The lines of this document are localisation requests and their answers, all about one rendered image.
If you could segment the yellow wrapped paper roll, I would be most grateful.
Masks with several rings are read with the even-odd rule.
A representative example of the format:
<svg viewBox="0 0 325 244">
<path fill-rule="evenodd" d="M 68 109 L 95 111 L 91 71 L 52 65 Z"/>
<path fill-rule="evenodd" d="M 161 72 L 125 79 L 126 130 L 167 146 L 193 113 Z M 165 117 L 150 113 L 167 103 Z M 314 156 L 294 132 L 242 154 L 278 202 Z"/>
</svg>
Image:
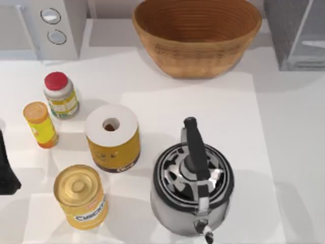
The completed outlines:
<svg viewBox="0 0 325 244">
<path fill-rule="evenodd" d="M 127 171 L 140 156 L 138 120 L 125 106 L 108 104 L 95 109 L 85 121 L 85 135 L 93 161 L 104 171 Z"/>
</svg>

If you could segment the brown woven basket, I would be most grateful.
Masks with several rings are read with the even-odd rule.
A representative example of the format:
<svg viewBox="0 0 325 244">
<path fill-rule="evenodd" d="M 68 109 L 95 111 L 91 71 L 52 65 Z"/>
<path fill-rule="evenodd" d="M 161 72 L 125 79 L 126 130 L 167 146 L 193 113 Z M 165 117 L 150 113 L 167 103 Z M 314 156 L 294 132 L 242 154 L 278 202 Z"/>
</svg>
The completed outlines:
<svg viewBox="0 0 325 244">
<path fill-rule="evenodd" d="M 164 73 L 205 79 L 237 63 L 257 35 L 262 16 L 248 0 L 143 0 L 132 21 Z"/>
</svg>

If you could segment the red-capped white jar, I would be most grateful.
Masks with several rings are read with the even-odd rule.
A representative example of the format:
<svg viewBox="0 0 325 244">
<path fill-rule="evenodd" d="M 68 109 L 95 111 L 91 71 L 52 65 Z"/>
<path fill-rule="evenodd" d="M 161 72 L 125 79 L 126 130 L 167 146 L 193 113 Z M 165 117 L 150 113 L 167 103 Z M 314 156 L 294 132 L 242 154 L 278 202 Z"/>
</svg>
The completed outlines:
<svg viewBox="0 0 325 244">
<path fill-rule="evenodd" d="M 58 119 L 72 118 L 79 111 L 74 85 L 63 72 L 52 72 L 45 77 L 44 95 L 52 114 Z"/>
</svg>

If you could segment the yellow can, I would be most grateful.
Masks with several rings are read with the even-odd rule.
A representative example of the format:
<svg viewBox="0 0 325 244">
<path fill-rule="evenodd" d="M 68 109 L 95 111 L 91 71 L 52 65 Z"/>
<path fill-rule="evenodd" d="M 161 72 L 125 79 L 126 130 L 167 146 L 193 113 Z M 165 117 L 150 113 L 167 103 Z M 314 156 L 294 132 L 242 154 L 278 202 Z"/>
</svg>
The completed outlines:
<svg viewBox="0 0 325 244">
<path fill-rule="evenodd" d="M 87 165 L 73 165 L 59 173 L 54 196 L 71 226 L 81 230 L 99 226 L 108 213 L 100 175 Z"/>
</svg>

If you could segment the orange and yellow bottle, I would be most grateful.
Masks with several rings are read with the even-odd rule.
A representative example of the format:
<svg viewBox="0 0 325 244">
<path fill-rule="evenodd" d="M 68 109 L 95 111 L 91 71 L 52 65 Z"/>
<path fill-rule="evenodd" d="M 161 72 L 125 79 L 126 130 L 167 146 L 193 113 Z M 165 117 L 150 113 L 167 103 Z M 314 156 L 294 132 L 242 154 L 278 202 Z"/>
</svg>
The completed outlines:
<svg viewBox="0 0 325 244">
<path fill-rule="evenodd" d="M 26 119 L 37 144 L 42 148 L 53 148 L 58 143 L 58 134 L 43 102 L 31 102 L 23 109 Z"/>
</svg>

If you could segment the round microwave knob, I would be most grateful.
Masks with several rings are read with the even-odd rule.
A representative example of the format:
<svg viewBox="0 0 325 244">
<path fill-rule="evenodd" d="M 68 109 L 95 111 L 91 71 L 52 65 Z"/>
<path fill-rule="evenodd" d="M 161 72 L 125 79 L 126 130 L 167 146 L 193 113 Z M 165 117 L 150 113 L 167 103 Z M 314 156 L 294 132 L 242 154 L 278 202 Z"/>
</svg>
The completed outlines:
<svg viewBox="0 0 325 244">
<path fill-rule="evenodd" d="M 61 14 L 54 8 L 42 10 L 40 16 L 47 24 L 58 24 L 61 21 Z"/>
<path fill-rule="evenodd" d="M 47 33 L 47 39 L 54 45 L 63 45 L 67 42 L 67 36 L 64 32 L 55 29 Z"/>
</svg>

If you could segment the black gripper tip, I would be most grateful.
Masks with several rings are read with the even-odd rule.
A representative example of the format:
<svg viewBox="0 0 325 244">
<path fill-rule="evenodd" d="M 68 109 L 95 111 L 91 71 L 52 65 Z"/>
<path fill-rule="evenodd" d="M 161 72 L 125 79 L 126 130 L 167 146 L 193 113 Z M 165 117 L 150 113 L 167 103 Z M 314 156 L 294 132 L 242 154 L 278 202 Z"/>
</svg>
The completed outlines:
<svg viewBox="0 0 325 244">
<path fill-rule="evenodd" d="M 0 129 L 0 195 L 14 195 L 21 188 L 21 182 L 13 172 Z"/>
</svg>

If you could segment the pale microwave oven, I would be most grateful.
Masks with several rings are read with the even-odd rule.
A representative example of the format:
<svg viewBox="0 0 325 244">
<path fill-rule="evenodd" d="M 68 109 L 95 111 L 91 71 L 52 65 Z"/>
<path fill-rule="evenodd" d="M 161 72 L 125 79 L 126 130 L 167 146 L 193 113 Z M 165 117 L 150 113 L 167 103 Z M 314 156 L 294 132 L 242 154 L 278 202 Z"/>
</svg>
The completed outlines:
<svg viewBox="0 0 325 244">
<path fill-rule="evenodd" d="M 54 8 L 58 24 L 40 12 Z M 87 0 L 0 0 L 0 60 L 76 60 L 80 56 L 88 12 Z M 67 42 L 54 45 L 47 33 L 58 29 Z"/>
</svg>

